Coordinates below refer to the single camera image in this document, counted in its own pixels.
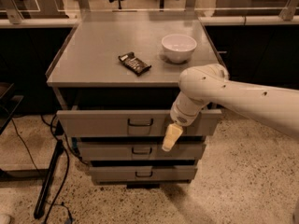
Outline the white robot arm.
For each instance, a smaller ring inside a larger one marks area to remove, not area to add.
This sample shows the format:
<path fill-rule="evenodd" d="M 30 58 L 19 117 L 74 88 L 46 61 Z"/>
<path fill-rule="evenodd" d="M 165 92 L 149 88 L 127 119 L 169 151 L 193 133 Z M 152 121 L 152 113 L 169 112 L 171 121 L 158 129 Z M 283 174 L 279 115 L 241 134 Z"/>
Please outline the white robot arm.
<path fill-rule="evenodd" d="M 217 63 L 185 69 L 178 79 L 180 93 L 172 104 L 162 150 L 172 149 L 208 104 L 222 105 L 294 139 L 299 138 L 299 91 L 231 81 Z"/>

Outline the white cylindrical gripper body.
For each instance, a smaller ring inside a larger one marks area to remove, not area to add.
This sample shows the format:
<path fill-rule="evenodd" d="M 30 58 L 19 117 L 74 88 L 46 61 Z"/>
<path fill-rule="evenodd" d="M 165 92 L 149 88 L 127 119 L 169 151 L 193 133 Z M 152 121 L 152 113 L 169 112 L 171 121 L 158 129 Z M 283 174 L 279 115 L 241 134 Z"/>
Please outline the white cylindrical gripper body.
<path fill-rule="evenodd" d="M 190 126 L 205 106 L 207 106 L 207 101 L 193 100 L 181 91 L 172 104 L 170 118 L 177 125 Z"/>

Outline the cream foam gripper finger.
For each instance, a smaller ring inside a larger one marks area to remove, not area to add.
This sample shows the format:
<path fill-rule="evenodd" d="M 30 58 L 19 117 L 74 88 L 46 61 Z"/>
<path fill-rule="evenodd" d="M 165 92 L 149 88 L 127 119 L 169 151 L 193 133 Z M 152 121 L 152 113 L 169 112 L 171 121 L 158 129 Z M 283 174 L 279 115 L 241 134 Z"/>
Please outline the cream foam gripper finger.
<path fill-rule="evenodd" d="M 182 133 L 183 128 L 180 125 L 176 123 L 169 124 L 163 140 L 162 150 L 166 152 L 170 151 Z"/>

